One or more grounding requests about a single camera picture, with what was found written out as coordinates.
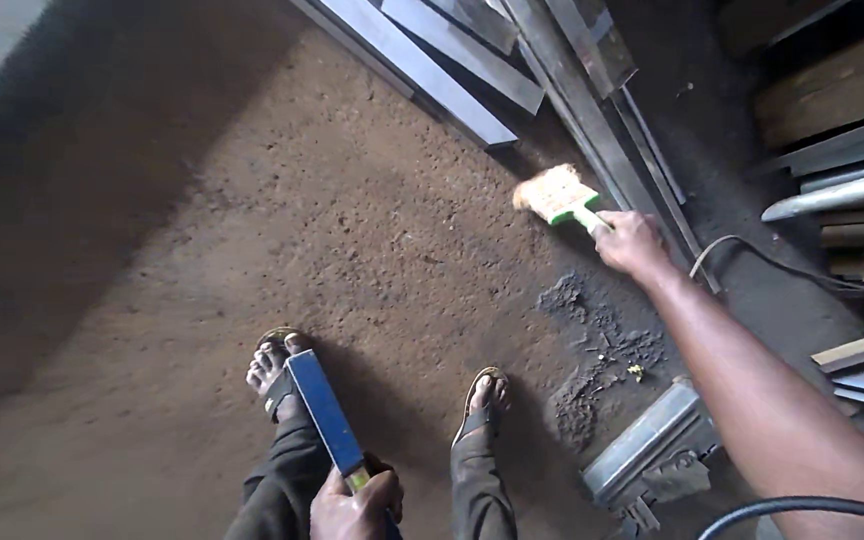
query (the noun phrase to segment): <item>trouser leg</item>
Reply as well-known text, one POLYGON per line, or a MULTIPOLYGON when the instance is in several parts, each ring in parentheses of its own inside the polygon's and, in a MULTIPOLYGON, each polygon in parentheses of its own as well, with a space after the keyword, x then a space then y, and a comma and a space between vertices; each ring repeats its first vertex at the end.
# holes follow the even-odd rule
POLYGON ((489 437, 484 431, 470 433, 452 448, 452 530, 458 540, 518 537, 489 437))
POLYGON ((269 456, 246 478, 245 502, 225 540, 308 538, 312 499, 332 461, 303 407, 278 425, 269 456))

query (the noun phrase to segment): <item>sandal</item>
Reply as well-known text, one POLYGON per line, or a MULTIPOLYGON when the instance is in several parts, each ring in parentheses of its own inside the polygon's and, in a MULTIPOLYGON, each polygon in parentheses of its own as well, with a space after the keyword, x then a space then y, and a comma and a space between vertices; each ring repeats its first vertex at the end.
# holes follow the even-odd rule
POLYGON ((508 375, 502 373, 502 370, 498 369, 498 367, 486 367, 480 371, 479 374, 475 375, 475 378, 472 381, 472 386, 468 387, 468 394, 465 395, 465 410, 462 414, 462 424, 459 425, 459 430, 455 433, 455 438, 452 439, 452 448, 455 448, 455 445, 462 440, 462 437, 467 436, 473 431, 485 426, 487 423, 493 422, 496 419, 493 414, 492 399, 486 401, 486 405, 481 409, 476 410, 471 414, 469 413, 470 407, 473 404, 475 387, 478 385, 479 380, 486 376, 492 377, 493 379, 501 379, 502 381, 505 381, 506 385, 509 385, 508 375))
MULTIPOLYGON (((262 345, 271 343, 274 347, 279 347, 288 352, 285 347, 285 340, 293 335, 301 335, 302 333, 292 326, 278 326, 262 334, 258 343, 255 344, 255 350, 259 350, 262 345)), ((276 410, 282 403, 285 396, 292 395, 297 392, 296 384, 292 380, 292 374, 289 374, 287 369, 282 369, 282 373, 278 374, 275 380, 269 386, 265 393, 265 412, 269 415, 271 423, 278 424, 279 418, 276 416, 276 410)))

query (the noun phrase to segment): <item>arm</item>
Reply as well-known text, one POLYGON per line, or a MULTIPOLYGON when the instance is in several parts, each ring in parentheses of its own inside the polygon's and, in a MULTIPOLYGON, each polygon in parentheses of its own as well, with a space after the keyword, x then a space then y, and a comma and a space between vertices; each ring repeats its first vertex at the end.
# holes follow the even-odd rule
MULTIPOLYGON (((652 299, 755 492, 864 501, 864 435, 671 262, 651 218, 599 215, 614 230, 595 229, 596 250, 652 299)), ((775 522, 789 540, 864 538, 864 518, 790 512, 775 522)))

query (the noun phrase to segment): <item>black cable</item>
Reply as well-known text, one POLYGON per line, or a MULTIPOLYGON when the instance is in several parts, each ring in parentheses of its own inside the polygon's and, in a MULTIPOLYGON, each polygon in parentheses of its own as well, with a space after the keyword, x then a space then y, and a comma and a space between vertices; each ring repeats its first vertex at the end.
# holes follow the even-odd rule
POLYGON ((699 536, 699 540, 711 540, 729 527, 740 521, 745 521, 769 514, 781 512, 794 512, 799 510, 812 510, 822 512, 836 512, 839 514, 852 514, 864 517, 864 502, 838 497, 775 497, 763 498, 755 502, 739 506, 726 515, 715 520, 699 536))

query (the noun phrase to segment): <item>concrete floor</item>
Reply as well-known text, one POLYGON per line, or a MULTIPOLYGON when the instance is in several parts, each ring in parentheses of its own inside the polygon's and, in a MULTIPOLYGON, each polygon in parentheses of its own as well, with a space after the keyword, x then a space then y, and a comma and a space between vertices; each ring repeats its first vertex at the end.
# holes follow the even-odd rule
MULTIPOLYGON (((790 186, 738 178, 754 78, 710 6, 629 4, 632 90, 702 243, 738 232, 803 263, 757 219, 790 186)), ((0 538, 220 536, 273 436, 244 368, 285 323, 320 339, 363 446, 401 473, 407 538, 449 535, 450 440, 486 365, 513 379, 498 452, 521 536, 609 534, 576 470, 682 367, 666 343, 642 385, 609 389, 582 455, 548 433, 546 399, 588 353, 540 292, 575 270, 627 331, 659 325, 588 240, 511 209, 517 177, 579 160, 550 107, 513 174, 285 0, 86 6, 54 7, 74 30, 48 41, 47 82, 0 84, 0 538)), ((751 255, 717 259, 737 316, 802 370, 864 330, 751 255)), ((721 461, 714 493, 660 512, 668 537, 744 496, 721 461)))

